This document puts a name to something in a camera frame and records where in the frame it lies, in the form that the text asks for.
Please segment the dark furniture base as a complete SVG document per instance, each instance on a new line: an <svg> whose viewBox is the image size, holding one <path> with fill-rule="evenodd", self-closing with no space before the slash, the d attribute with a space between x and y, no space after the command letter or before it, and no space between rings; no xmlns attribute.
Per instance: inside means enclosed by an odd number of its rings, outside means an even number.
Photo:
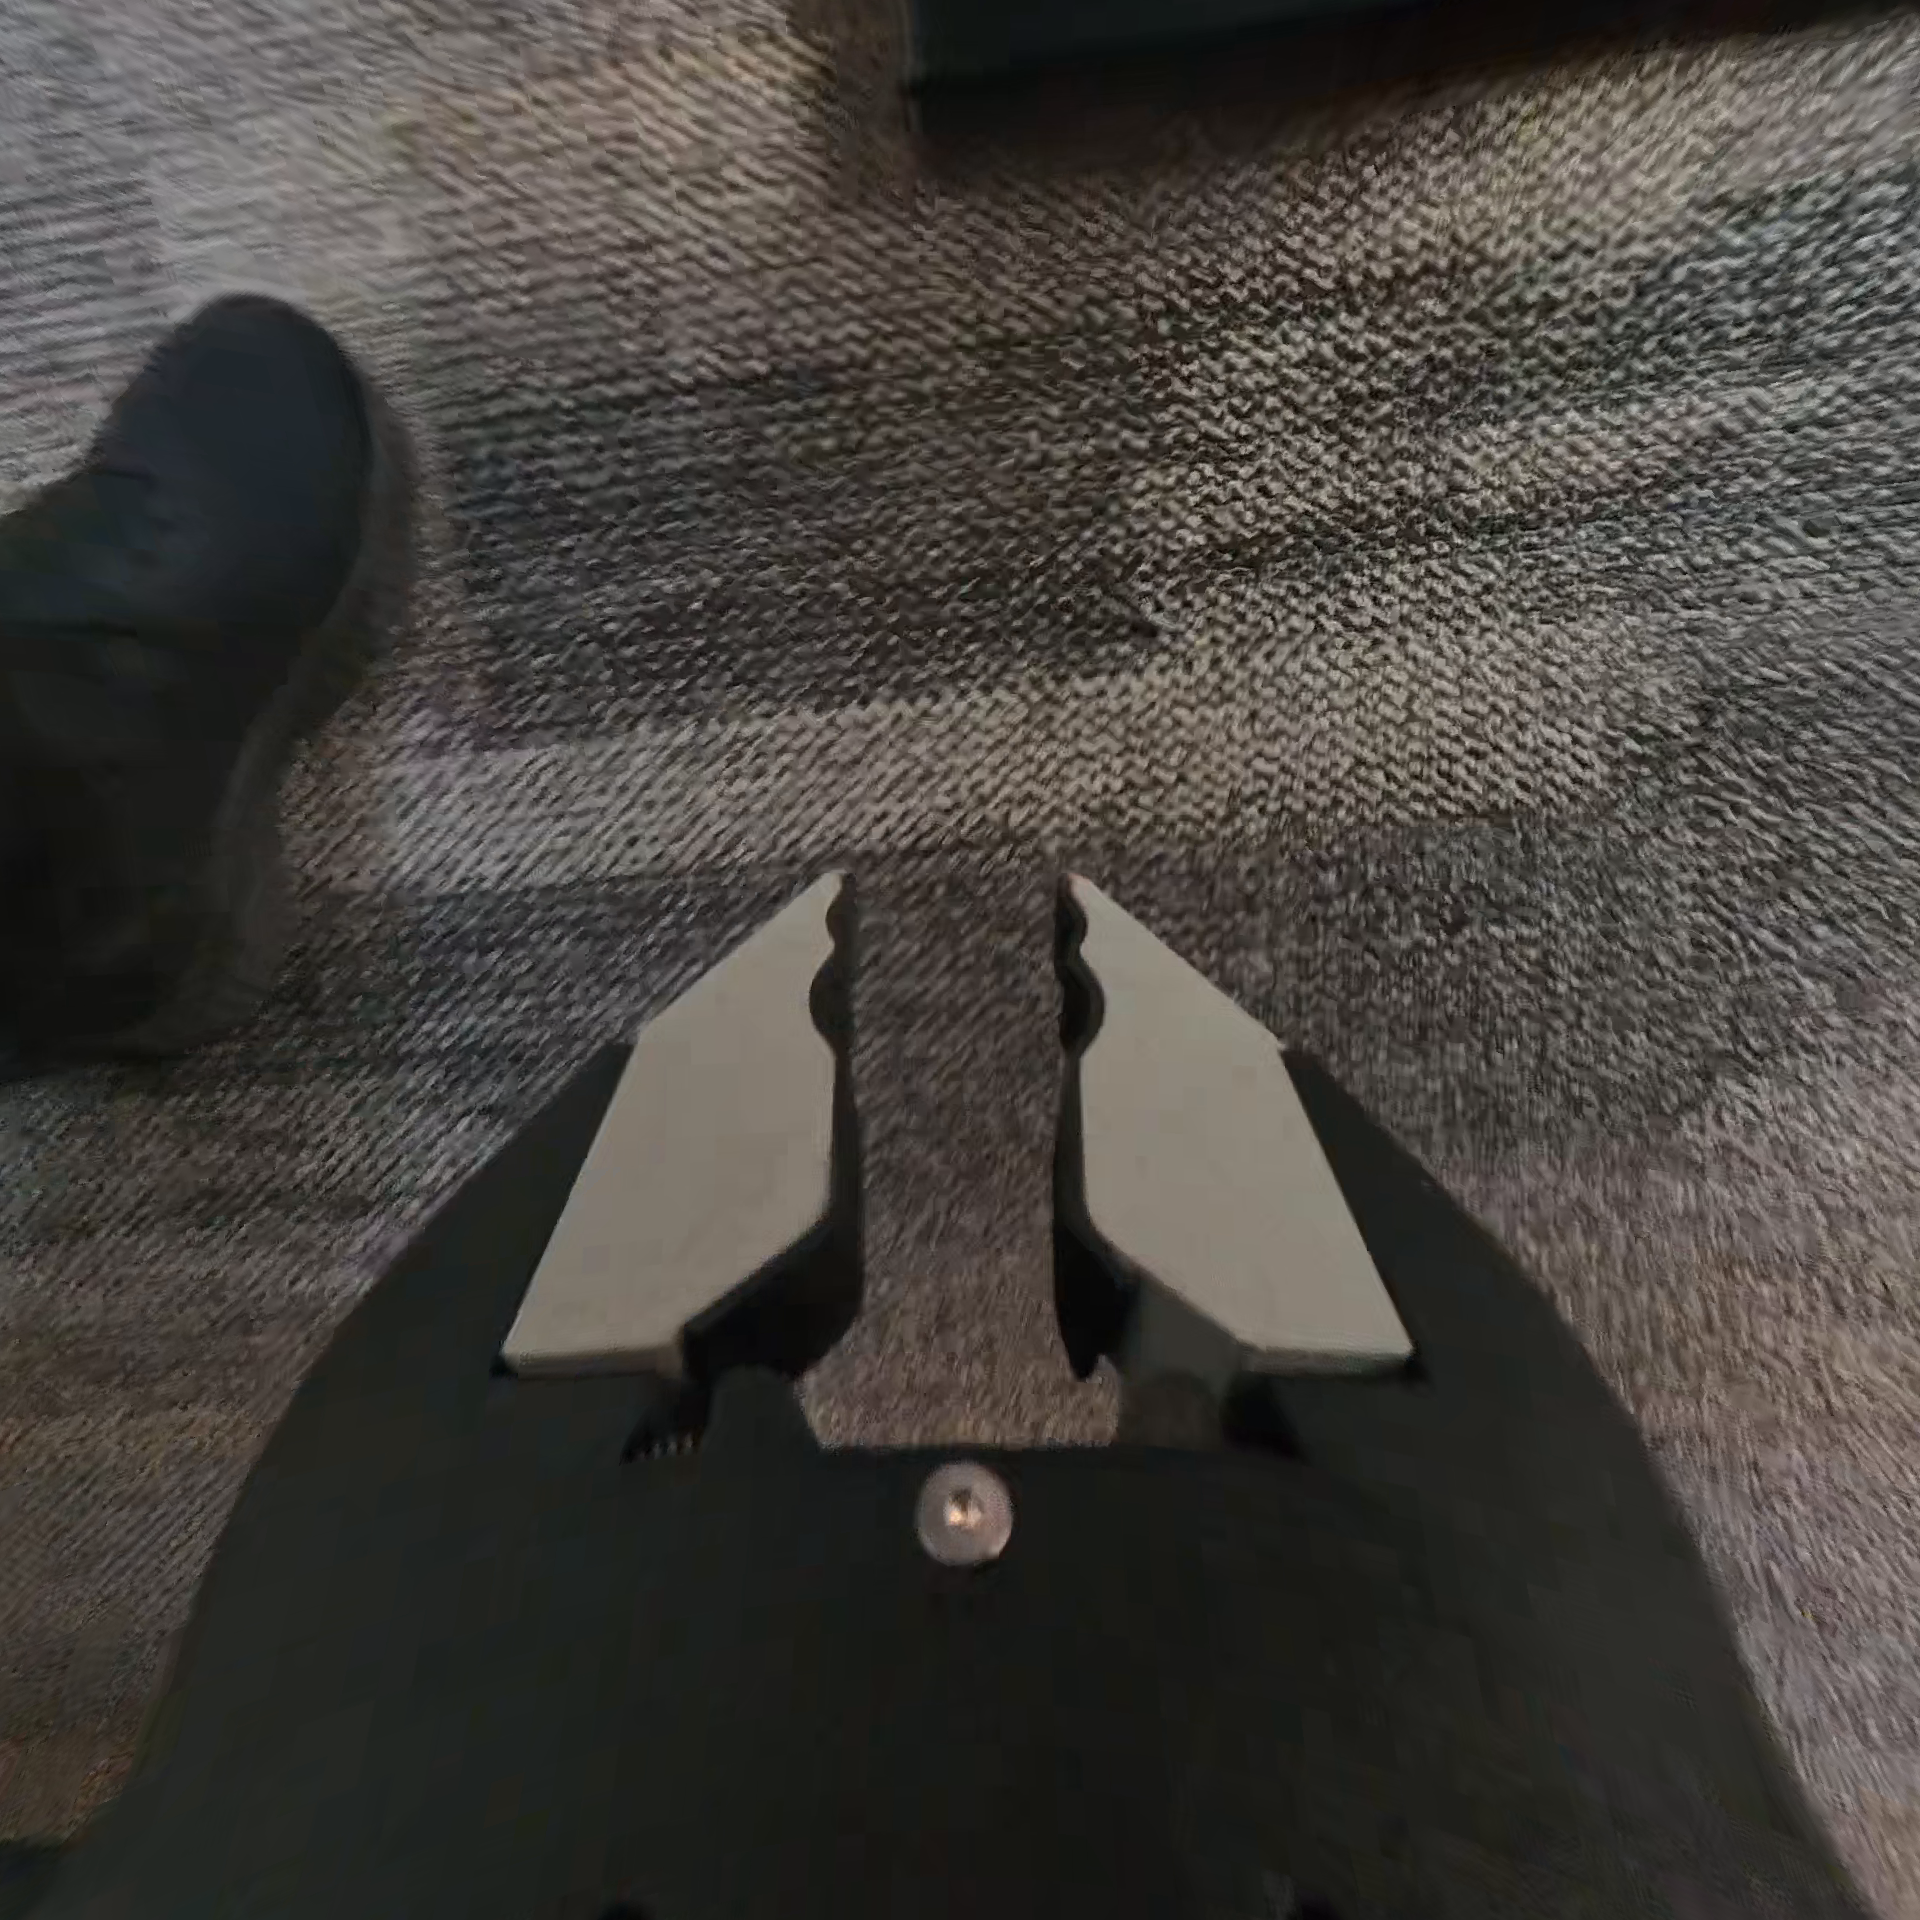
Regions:
<svg viewBox="0 0 1920 1920"><path fill-rule="evenodd" d="M901 83L938 131L1128 113L1312 108L1588 52L1900 13L1900 3L901 3Z"/></svg>

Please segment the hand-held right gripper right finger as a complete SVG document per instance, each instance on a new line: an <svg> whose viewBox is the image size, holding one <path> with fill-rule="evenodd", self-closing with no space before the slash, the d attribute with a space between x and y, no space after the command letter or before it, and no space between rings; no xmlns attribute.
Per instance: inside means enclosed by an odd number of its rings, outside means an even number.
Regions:
<svg viewBox="0 0 1920 1920"><path fill-rule="evenodd" d="M1392 1379L1414 1341L1278 1037L1085 874L1059 882L1055 1318L1122 1428L1261 1428L1275 1379Z"/></svg>

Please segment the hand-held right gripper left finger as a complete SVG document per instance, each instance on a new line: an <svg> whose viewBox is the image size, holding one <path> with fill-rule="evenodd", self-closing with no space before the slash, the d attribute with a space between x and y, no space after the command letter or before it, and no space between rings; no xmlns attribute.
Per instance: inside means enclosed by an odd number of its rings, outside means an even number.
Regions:
<svg viewBox="0 0 1920 1920"><path fill-rule="evenodd" d="M853 874L642 1024L501 1341L531 1379L804 1377L863 1307Z"/></svg>

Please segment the person's black shoe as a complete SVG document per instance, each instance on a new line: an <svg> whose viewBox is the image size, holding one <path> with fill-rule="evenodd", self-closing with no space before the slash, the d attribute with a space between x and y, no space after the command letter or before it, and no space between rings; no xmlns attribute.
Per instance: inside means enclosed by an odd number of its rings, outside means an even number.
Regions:
<svg viewBox="0 0 1920 1920"><path fill-rule="evenodd" d="M174 327L5 515L5 1075L199 1049L292 925L281 795L400 626L415 454L301 310Z"/></svg>

